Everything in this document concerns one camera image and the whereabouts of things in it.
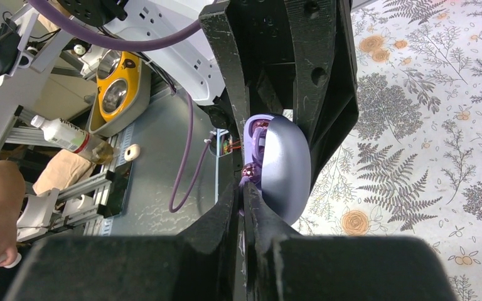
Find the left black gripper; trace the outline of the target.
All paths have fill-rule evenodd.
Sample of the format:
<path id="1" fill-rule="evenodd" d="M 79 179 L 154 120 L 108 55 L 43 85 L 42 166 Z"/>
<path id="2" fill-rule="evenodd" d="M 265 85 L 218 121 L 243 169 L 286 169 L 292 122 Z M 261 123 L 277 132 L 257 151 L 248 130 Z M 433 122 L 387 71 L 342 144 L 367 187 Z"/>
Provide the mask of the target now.
<path id="1" fill-rule="evenodd" d="M 292 110 L 311 179 L 358 121 L 351 1 L 220 1 L 199 14 L 225 82 L 201 109 L 237 137 L 249 117 Z"/>

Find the purple earbud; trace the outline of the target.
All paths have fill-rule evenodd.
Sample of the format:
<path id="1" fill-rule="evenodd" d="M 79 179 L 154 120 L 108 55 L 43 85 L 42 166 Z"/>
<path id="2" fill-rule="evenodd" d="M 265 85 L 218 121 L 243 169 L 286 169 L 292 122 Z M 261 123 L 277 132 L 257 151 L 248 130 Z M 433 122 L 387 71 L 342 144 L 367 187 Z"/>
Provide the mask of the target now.
<path id="1" fill-rule="evenodd" d="M 260 145 L 260 140 L 266 136 L 269 123 L 266 119 L 257 119 L 251 123 L 252 157 L 258 164 L 261 164 L 264 158 L 264 146 Z"/>

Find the white round knob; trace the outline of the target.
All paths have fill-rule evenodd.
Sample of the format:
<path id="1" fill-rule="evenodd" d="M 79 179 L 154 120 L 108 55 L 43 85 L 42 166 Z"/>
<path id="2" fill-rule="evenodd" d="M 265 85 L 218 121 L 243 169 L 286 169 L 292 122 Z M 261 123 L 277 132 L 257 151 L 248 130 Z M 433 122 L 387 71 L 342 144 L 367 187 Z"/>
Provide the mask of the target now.
<path id="1" fill-rule="evenodd" d="M 138 144 L 132 144 L 127 147 L 123 153 L 123 158 L 126 162 L 131 162 L 137 159 L 141 154 L 141 147 Z"/>

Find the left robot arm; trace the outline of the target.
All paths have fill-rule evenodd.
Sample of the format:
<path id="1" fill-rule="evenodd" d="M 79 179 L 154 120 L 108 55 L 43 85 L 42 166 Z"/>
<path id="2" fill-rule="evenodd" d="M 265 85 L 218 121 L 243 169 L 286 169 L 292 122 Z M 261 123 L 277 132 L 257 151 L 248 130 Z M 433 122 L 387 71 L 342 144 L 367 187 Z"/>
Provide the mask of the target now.
<path id="1" fill-rule="evenodd" d="M 292 110 L 311 182 L 358 121 L 350 1 L 60 4 L 32 3 L 76 38 L 147 55 L 240 139 L 251 116 Z"/>

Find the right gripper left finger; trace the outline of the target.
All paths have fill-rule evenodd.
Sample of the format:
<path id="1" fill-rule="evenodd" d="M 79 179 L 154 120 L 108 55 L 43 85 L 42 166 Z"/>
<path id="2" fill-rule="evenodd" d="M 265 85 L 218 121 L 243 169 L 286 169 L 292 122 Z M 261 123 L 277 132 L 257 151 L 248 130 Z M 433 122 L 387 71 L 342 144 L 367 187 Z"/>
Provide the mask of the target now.
<path id="1" fill-rule="evenodd" d="M 6 300 L 232 300 L 238 186 L 177 235 L 57 236 L 35 245 Z"/>

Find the bottle with label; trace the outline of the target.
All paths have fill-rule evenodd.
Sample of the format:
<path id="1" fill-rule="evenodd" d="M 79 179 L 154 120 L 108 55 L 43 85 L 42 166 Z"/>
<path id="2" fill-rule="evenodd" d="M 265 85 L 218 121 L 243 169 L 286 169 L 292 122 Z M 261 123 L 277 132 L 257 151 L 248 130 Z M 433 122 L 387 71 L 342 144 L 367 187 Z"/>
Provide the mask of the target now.
<path id="1" fill-rule="evenodd" d="M 67 120 L 48 120 L 40 115 L 35 115 L 31 120 L 31 125 L 43 131 L 43 137 L 47 142 L 94 164 L 108 164 L 114 157 L 114 149 L 108 142 L 78 128 Z"/>

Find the purple earbuds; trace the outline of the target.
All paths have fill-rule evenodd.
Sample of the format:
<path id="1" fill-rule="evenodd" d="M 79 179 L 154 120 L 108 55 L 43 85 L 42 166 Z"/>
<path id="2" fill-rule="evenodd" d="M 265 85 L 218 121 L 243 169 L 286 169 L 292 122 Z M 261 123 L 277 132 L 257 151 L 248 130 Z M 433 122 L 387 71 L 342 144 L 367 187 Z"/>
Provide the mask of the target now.
<path id="1" fill-rule="evenodd" d="M 261 179 L 262 179 L 262 164 L 258 162 L 250 162 L 244 165 L 242 169 L 241 180 L 239 183 L 239 198 L 240 198 L 240 215 L 244 216 L 244 186 L 246 183 L 251 182 L 255 184 L 259 192 L 261 192 Z"/>

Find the floral patterned table mat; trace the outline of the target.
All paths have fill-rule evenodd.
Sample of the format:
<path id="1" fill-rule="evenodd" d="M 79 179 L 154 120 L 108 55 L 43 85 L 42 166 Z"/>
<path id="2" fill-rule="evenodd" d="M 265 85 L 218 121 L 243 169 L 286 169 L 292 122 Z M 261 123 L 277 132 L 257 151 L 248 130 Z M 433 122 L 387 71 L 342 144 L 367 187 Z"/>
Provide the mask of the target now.
<path id="1" fill-rule="evenodd" d="M 359 119 L 295 227 L 418 236 L 482 300 L 482 1 L 372 1 L 351 22 Z"/>

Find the person's forearm in background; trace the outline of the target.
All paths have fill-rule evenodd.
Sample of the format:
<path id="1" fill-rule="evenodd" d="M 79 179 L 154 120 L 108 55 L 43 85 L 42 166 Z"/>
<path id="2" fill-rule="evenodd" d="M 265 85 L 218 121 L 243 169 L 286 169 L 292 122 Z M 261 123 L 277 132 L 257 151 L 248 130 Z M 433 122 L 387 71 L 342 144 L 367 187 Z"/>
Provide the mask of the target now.
<path id="1" fill-rule="evenodd" d="M 16 226 L 25 195 L 25 181 L 15 162 L 0 161 L 0 224 Z"/>

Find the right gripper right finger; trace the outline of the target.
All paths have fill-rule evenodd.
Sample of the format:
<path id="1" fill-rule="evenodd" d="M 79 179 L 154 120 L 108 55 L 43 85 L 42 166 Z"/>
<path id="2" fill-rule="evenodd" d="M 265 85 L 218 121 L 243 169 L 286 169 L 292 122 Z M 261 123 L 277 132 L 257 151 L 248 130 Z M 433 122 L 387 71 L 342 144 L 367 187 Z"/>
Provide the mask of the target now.
<path id="1" fill-rule="evenodd" d="M 243 188 L 247 300 L 454 300 L 434 252 L 411 236 L 304 236 Z"/>

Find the yellow grey device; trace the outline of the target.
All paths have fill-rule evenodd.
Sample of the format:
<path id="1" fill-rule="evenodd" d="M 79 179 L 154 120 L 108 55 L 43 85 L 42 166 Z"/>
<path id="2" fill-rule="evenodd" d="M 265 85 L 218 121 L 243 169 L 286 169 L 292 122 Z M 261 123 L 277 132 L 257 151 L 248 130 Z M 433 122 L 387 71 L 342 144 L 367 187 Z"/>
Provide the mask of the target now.
<path id="1" fill-rule="evenodd" d="M 97 68 L 97 94 L 87 130 L 111 137 L 131 125 L 149 105 L 151 76 L 152 70 L 140 57 L 107 51 Z"/>

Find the blue-grey earbud case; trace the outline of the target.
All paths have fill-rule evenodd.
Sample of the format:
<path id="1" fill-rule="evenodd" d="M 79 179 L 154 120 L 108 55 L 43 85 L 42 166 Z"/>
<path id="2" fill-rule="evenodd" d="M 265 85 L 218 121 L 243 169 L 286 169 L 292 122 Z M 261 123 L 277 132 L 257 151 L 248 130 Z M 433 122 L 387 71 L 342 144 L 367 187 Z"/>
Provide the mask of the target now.
<path id="1" fill-rule="evenodd" d="M 244 125 L 244 164 L 252 157 L 252 127 L 257 119 L 269 120 L 262 161 L 261 194 L 266 205 L 287 224 L 293 225 L 302 215 L 311 193 L 311 156 L 302 130 L 282 115 L 257 114 Z"/>

